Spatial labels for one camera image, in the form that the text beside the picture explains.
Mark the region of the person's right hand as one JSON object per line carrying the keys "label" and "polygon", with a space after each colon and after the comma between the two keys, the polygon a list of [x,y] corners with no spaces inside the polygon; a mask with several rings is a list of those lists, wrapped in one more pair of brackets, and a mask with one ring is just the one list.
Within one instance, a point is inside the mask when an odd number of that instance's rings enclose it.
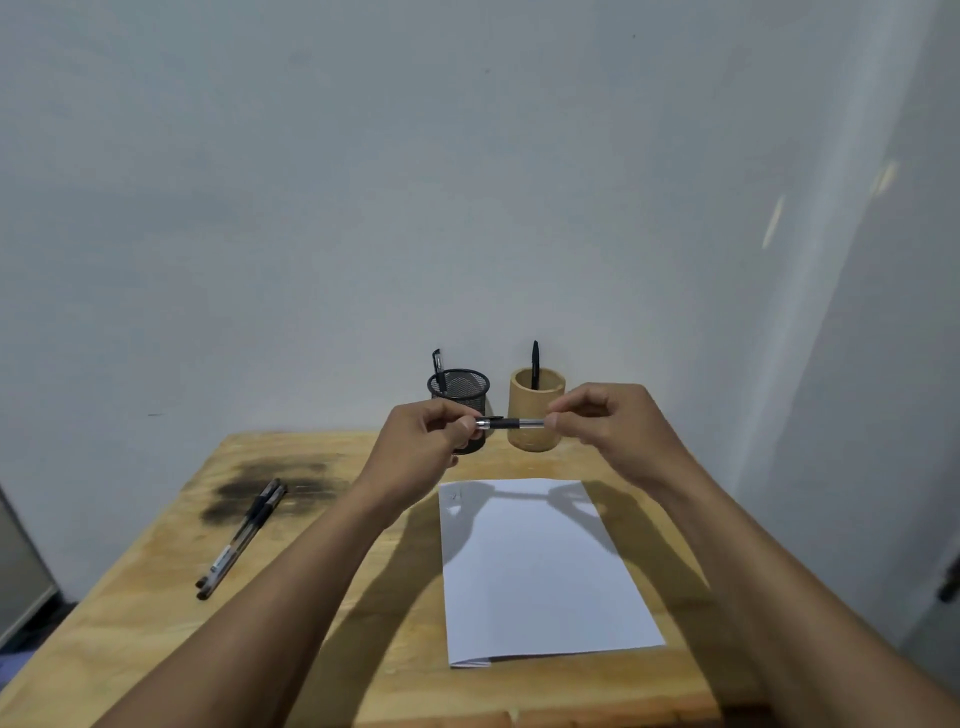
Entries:
{"label": "person's right hand", "polygon": [[593,418],[592,437],[566,438],[596,449],[621,479],[659,502],[712,481],[640,384],[584,383],[554,400],[549,413]]}

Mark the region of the person's left hand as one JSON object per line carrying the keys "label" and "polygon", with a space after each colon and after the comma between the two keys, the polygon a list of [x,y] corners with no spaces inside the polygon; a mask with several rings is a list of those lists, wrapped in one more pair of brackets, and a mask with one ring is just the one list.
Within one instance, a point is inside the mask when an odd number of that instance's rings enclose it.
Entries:
{"label": "person's left hand", "polygon": [[447,443],[445,425],[463,415],[482,415],[445,398],[393,407],[381,427],[354,488],[377,510],[396,519],[424,497],[457,461],[468,443]]}

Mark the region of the person's right forearm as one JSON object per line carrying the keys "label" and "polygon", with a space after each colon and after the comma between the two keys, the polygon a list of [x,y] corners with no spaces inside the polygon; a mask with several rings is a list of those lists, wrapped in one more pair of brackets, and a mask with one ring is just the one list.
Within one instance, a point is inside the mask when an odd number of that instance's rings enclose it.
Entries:
{"label": "person's right forearm", "polygon": [[791,728],[960,728],[960,700],[789,553],[701,467],[641,478],[701,566]]}

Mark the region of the person's left forearm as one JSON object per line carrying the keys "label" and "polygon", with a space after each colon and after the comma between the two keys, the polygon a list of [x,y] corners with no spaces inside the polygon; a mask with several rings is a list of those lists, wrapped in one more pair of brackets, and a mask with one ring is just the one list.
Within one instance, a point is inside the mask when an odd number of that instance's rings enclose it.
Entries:
{"label": "person's left forearm", "polygon": [[92,728],[264,728],[379,536],[432,485],[360,479]]}

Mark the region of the bamboo pen holder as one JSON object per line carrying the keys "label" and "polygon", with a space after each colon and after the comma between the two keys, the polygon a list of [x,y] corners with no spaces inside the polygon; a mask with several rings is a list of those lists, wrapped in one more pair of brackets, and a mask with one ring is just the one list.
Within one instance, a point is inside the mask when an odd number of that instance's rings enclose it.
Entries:
{"label": "bamboo pen holder", "polygon": [[[507,417],[542,420],[548,406],[566,392],[567,381],[556,370],[542,367],[538,388],[532,388],[533,369],[516,370],[510,377]],[[545,453],[561,443],[562,435],[544,428],[512,429],[507,431],[509,443],[526,453]]]}

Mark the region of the black mesh pen holder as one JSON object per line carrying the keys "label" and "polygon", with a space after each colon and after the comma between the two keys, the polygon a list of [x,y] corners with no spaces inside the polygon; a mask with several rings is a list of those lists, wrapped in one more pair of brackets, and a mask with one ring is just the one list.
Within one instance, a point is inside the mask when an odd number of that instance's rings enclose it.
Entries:
{"label": "black mesh pen holder", "polygon": [[434,372],[427,380],[431,398],[444,398],[470,407],[486,417],[490,381],[477,370],[451,369]]}

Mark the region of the white paper sheet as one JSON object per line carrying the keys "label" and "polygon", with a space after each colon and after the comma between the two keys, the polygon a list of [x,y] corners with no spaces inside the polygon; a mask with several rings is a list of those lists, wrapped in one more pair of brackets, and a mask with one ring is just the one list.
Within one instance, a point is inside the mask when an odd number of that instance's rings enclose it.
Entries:
{"label": "white paper sheet", "polygon": [[437,494],[450,668],[666,645],[582,481],[461,480]]}

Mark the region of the grey cabinet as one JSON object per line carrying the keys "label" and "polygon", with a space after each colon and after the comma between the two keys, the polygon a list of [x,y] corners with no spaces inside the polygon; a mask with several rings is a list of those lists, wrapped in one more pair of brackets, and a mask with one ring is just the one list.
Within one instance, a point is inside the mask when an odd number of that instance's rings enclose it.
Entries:
{"label": "grey cabinet", "polygon": [[0,486],[0,650],[60,591]]}

